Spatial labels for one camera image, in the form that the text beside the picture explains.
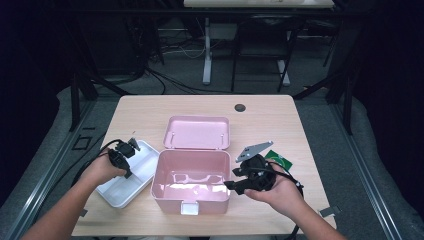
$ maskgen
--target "table top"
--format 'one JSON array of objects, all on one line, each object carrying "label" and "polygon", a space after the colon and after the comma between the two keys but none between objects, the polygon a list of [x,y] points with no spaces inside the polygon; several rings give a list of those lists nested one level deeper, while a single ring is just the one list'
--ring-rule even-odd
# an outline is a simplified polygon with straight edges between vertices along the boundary
[{"label": "table top", "polygon": [[[235,110],[243,104],[244,112]],[[231,167],[244,147],[273,141],[273,150],[293,163],[292,175],[304,186],[306,202],[313,209],[329,206],[315,161],[293,99],[287,95],[165,95],[125,96],[119,101],[104,139],[144,140],[158,151],[169,118],[175,115],[226,117],[230,122]],[[232,180],[239,181],[232,175]],[[225,214],[165,214],[147,186],[125,208],[111,207],[96,191],[91,194],[74,236],[213,236],[289,234],[294,223],[268,204],[231,192]],[[326,220],[336,227],[333,217]]]},{"label": "table top", "polygon": [[332,0],[184,0],[185,7],[200,8],[332,8]]}]

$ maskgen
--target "box latch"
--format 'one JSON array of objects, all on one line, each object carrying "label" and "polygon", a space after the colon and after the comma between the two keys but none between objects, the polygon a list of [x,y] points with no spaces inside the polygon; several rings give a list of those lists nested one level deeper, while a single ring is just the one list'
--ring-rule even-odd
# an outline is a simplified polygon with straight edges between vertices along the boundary
[{"label": "box latch", "polygon": [[199,203],[182,201],[181,215],[199,215]]}]

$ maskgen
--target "pink box lid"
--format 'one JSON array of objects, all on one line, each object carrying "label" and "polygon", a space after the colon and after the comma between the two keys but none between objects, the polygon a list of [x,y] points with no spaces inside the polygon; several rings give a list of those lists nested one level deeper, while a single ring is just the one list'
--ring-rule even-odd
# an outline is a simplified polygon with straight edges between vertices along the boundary
[{"label": "pink box lid", "polygon": [[163,144],[170,149],[215,149],[230,146],[230,123],[225,117],[173,116]]}]

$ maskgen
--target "green card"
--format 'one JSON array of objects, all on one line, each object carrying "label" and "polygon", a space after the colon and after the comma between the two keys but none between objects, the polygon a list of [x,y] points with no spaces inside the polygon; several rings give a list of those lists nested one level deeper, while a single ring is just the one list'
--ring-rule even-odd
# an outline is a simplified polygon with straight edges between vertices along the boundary
[{"label": "green card", "polygon": [[285,159],[283,156],[281,156],[280,154],[272,150],[269,150],[269,152],[265,155],[265,159],[268,159],[268,158],[276,161],[278,164],[283,166],[287,171],[290,170],[291,166],[293,165],[293,163],[291,163],[289,160]]}]

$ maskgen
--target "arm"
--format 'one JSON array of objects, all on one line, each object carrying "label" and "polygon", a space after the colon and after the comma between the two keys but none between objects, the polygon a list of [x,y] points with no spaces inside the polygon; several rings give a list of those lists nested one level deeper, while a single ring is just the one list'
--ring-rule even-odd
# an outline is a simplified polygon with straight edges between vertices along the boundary
[{"label": "arm", "polygon": [[[276,171],[281,171],[277,165],[272,165]],[[244,193],[254,200],[268,203],[277,212],[292,219],[308,239],[346,239],[305,202],[293,182],[282,176],[277,175],[270,191],[246,189]]]},{"label": "arm", "polygon": [[125,174],[103,155],[96,159],[82,174],[79,181],[37,221],[22,239],[68,239],[78,221],[88,197],[100,184]]}]

